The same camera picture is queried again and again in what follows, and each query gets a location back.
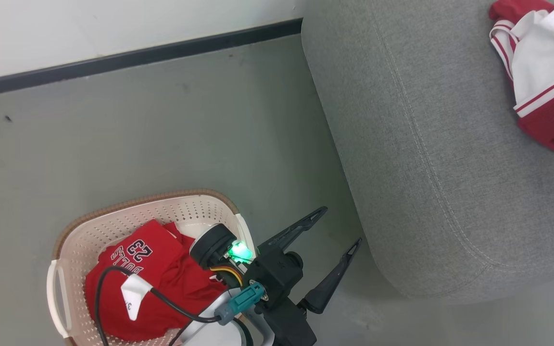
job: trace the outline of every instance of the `teal connector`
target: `teal connector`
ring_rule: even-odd
[[[259,302],[263,295],[264,287],[259,283],[253,283],[245,287],[227,303],[215,309],[215,316],[222,317],[222,319],[219,320],[219,324],[225,326],[230,323],[235,319],[235,316]]]

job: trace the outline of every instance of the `red clothing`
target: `red clothing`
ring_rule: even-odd
[[[499,0],[491,5],[489,17],[492,20],[506,19],[517,23],[524,15],[531,11],[554,10],[554,4],[545,0]]]
[[[554,4],[498,0],[491,43],[514,86],[519,127],[554,150]]]
[[[104,269],[119,265],[137,273],[163,295],[190,313],[201,313],[224,292],[222,283],[210,280],[189,257],[194,239],[181,235],[174,223],[147,222],[129,237],[109,246],[99,255],[99,263],[86,276],[85,297],[95,319],[95,290]],[[104,331],[119,339],[142,341],[162,337],[168,329],[182,328],[189,319],[148,293],[135,321],[129,319],[121,293],[127,276],[108,274],[101,289],[100,316]]]

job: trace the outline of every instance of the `white stripe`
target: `white stripe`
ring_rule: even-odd
[[[514,34],[512,34],[510,32],[510,29],[506,29],[503,26],[493,26],[491,28],[491,31],[489,32],[489,38],[492,39],[493,37],[495,37],[499,33],[499,31],[507,33],[508,35],[511,35],[512,37],[516,37],[516,36],[514,36]]]
[[[508,31],[505,30],[505,28],[502,28],[497,30],[497,32],[494,33],[493,37],[497,38],[497,41],[499,41],[499,43],[491,37],[491,44],[493,45],[493,47],[495,47],[497,54],[504,62],[504,67],[506,68],[506,72],[508,72],[508,76],[510,77],[510,79],[512,79],[512,69],[510,68],[510,66],[512,64],[512,58],[514,57],[514,50],[512,50],[512,46],[510,45],[510,34],[508,33]],[[504,49],[508,60],[506,60],[504,52],[502,52],[502,49],[499,48],[499,46]]]
[[[509,26],[510,28],[514,28],[514,23],[510,22],[510,20],[502,19],[495,22],[495,25],[505,25]]]
[[[514,106],[514,110],[517,110],[518,108],[523,107],[523,105],[525,105],[525,103],[528,103],[530,100],[536,98],[538,95],[539,94],[528,97],[527,99],[523,100],[521,103]],[[521,111],[518,111],[517,114],[521,118],[523,118],[524,116],[530,114],[531,112],[533,112],[537,108],[541,107],[542,105],[544,105],[548,101],[551,101],[552,99],[554,99],[554,88],[552,90],[548,91],[546,94],[544,94],[544,96],[542,96],[540,99],[537,99],[536,101],[533,101],[527,107],[521,109]]]

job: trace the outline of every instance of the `gray fabric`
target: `gray fabric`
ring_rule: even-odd
[[[302,40],[379,269],[470,303],[554,278],[554,152],[519,130],[491,0],[310,0]]]

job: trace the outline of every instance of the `green led light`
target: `green led light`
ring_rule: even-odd
[[[251,261],[253,253],[247,248],[244,242],[236,240],[232,243],[232,247],[228,250],[231,258],[238,258],[243,261]]]

